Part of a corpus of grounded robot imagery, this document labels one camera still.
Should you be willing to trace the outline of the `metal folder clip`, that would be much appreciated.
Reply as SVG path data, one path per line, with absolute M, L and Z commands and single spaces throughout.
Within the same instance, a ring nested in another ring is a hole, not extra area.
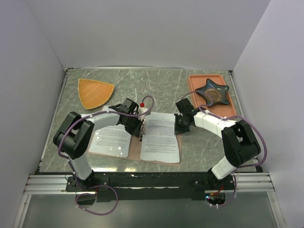
M 145 120 L 143 120 L 141 128 L 140 128 L 140 136 L 139 136 L 139 141 L 140 142 L 142 142 L 143 136 L 145 135 L 145 132 L 146 132 L 146 123 L 145 123 Z

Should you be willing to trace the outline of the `single printed paper sheet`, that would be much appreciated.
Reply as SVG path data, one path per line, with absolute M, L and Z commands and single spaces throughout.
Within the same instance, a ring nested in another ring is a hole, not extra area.
M 114 114 L 108 106 L 104 114 L 91 120 L 94 123 L 92 139 L 88 148 L 89 154 L 126 158 L 129 154 L 131 135 L 124 126 L 118 124 L 119 114 Z

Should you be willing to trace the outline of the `pink file folder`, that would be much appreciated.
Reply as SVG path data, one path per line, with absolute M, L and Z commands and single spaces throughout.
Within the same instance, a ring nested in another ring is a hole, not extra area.
M 179 150 L 181 150 L 181 137 L 176 136 L 176 138 L 178 141 Z M 131 135 L 129 154 L 128 154 L 128 157 L 123 158 L 123 159 L 129 159 L 129 160 L 134 160 L 134 161 L 143 161 L 140 159 L 141 145 L 142 145 L 142 142 L 139 141 L 139 137 L 135 137 L 135 136 Z M 178 165 L 179 163 L 163 163 L 163 164 Z

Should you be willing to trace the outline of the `printed paper sheets stack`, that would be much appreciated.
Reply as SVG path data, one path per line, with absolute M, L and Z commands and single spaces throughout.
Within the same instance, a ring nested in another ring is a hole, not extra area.
M 180 150 L 174 134 L 174 114 L 152 112 L 145 118 L 140 159 L 150 162 L 179 163 Z

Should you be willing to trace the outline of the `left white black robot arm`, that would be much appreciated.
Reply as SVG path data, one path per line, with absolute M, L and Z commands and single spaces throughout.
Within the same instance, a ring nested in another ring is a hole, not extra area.
M 108 126 L 122 125 L 127 133 L 140 137 L 144 116 L 149 109 L 127 98 L 122 104 L 88 115 L 70 112 L 53 138 L 58 155 L 67 160 L 74 179 L 82 190 L 91 190 L 96 183 L 86 153 L 92 134 Z

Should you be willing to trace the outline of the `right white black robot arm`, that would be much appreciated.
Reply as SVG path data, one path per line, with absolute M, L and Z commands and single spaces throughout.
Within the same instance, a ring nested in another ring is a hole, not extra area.
M 208 170 L 205 183 L 211 189 L 219 189 L 227 177 L 244 163 L 261 153 L 261 147 L 251 126 L 244 120 L 234 121 L 220 117 L 204 108 L 194 108 L 189 99 L 176 103 L 174 134 L 190 131 L 191 126 L 205 129 L 222 139 L 224 157 Z

